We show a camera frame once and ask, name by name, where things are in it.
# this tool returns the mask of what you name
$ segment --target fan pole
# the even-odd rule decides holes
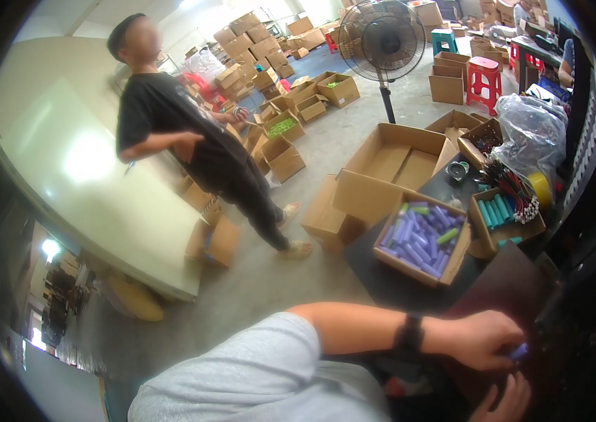
[[[382,95],[382,102],[384,103],[385,111],[387,112],[387,120],[390,123],[396,123],[397,121],[394,118],[394,111],[392,110],[392,100],[389,98],[392,93],[387,89],[382,79],[380,80],[380,95]]]

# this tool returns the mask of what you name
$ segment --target yellow tape roll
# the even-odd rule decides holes
[[[551,188],[549,188],[549,182],[545,175],[541,172],[530,174],[528,181],[537,195],[537,200],[540,201],[540,209],[551,207]]]

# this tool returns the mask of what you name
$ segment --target teal plastic stool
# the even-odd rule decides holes
[[[442,43],[447,43],[448,48],[442,46]],[[435,29],[432,31],[432,47],[434,47],[434,55],[441,51],[449,51],[457,53],[457,43],[455,42],[455,35],[452,29]]]

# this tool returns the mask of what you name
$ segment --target clear plastic bag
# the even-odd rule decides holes
[[[495,105],[503,143],[492,154],[532,187],[528,177],[542,173],[554,186],[556,167],[565,159],[568,117],[563,107],[516,94]]]

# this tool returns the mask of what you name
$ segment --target foot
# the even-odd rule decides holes
[[[277,252],[277,254],[282,258],[289,258],[289,259],[303,259],[310,256],[312,252],[312,243],[310,242],[300,242],[300,241],[291,241],[289,244],[289,249],[284,250],[282,252]]]
[[[283,230],[291,220],[298,214],[298,210],[300,209],[300,202],[292,202],[284,207],[284,220],[281,223],[277,223],[277,227],[279,230]]]

